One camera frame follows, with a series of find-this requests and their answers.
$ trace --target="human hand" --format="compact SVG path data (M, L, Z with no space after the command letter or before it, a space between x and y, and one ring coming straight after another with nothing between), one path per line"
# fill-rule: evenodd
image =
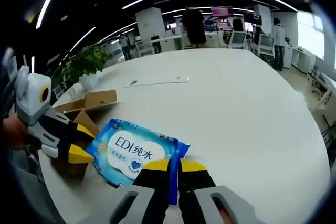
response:
M225 224L233 224L233 221L226 210L219 210L219 213Z
M11 114L3 120L3 129L8 144L15 150L26 148L29 144L28 126L17 116Z

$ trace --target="green leaves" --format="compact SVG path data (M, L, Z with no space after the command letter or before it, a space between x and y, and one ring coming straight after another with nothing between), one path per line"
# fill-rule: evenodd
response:
M104 64L109 56L100 51L99 46L86 48L84 51L78 52L67 62L61 71L61 76L71 82L76 83L83 74L96 73L97 70L102 71Z

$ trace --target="white round table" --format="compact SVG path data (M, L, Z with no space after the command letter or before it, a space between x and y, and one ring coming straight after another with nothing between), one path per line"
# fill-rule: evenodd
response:
M176 76L187 83L125 88L133 80ZM190 159L205 165L217 185L250 202L266 223L303 223L328 189L325 145L294 89L247 50L165 52L104 69L94 91L116 89L98 126L111 118L134 122L191 144ZM69 102L64 94L55 105ZM61 177L40 153L50 196L66 223L90 214L114 188L89 165L82 182ZM169 207L165 223L183 223Z

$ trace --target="window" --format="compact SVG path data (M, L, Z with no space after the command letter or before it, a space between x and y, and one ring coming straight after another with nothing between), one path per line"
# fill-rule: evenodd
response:
M170 28L174 28L174 27L176 27L176 26L177 26L176 23L171 23L171 24L170 24Z
M299 46L317 57L324 58L324 33L322 19L312 13L298 12Z
M252 25L252 23L245 22L245 31L250 31L251 33L253 32L253 25Z

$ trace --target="person in white shirt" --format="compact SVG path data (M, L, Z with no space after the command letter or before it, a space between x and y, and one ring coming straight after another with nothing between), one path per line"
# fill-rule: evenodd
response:
M281 25L278 18L273 19L274 27L272 29L272 36L275 37L274 50L275 50L275 59L273 68L277 71L282 71L284 66L284 54L285 54L285 29Z
M132 56L130 52L130 41L127 35L122 34L119 38L119 41L120 41L120 45L121 45L122 51L125 56L125 60L131 60Z

